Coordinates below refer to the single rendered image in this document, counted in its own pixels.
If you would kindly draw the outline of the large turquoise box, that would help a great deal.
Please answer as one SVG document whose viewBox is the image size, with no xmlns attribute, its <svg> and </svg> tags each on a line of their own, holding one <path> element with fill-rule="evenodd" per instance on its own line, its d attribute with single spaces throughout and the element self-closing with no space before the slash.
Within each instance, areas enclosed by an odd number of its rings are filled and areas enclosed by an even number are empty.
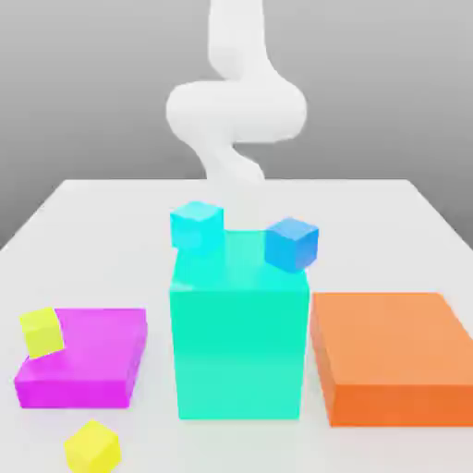
<svg viewBox="0 0 473 473">
<path fill-rule="evenodd" d="M 299 417 L 309 284 L 265 261 L 263 231 L 228 231 L 207 255 L 179 251 L 169 300 L 180 418 Z"/>
</svg>

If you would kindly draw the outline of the small cyan cube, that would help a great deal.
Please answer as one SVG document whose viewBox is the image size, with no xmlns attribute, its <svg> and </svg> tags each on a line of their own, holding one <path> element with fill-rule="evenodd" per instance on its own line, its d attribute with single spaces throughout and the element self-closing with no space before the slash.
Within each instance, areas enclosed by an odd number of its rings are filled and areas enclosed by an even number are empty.
<svg viewBox="0 0 473 473">
<path fill-rule="evenodd" d="M 172 247 L 206 253 L 224 244 L 224 209 L 191 201 L 170 213 Z"/>
</svg>

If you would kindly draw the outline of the large orange box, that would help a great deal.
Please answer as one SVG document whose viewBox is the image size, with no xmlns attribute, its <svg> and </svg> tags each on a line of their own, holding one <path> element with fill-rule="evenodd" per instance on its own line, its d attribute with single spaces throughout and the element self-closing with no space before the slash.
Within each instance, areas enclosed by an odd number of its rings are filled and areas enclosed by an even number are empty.
<svg viewBox="0 0 473 473">
<path fill-rule="evenodd" d="M 438 293 L 312 296 L 333 427 L 473 428 L 473 337 Z"/>
</svg>

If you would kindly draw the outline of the small yellow cube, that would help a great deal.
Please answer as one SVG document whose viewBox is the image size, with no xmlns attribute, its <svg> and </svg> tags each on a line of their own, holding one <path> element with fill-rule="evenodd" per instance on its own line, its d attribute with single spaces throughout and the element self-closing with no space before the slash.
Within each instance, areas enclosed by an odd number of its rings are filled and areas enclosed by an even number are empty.
<svg viewBox="0 0 473 473">
<path fill-rule="evenodd" d="M 30 359 L 45 357 L 65 348 L 61 324 L 52 307 L 26 312 L 19 321 Z"/>
<path fill-rule="evenodd" d="M 111 473 L 122 459 L 118 435 L 94 419 L 69 437 L 64 447 L 72 473 Z"/>
</svg>

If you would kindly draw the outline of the small blue cube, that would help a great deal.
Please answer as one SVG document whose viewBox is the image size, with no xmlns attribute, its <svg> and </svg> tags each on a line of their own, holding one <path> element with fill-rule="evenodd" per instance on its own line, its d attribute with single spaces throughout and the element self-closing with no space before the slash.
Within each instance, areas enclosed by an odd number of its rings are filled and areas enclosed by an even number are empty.
<svg viewBox="0 0 473 473">
<path fill-rule="evenodd" d="M 287 217 L 265 230 L 265 260 L 288 273 L 305 270 L 317 259 L 319 227 Z"/>
</svg>

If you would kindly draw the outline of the large magenta box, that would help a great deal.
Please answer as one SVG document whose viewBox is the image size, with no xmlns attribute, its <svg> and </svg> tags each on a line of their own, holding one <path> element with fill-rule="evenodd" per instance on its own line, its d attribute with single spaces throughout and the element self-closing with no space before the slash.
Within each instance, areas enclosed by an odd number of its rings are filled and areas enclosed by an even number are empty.
<svg viewBox="0 0 473 473">
<path fill-rule="evenodd" d="M 25 359 L 14 378 L 23 408 L 128 408 L 146 346 L 143 308 L 57 308 L 65 348 Z"/>
</svg>

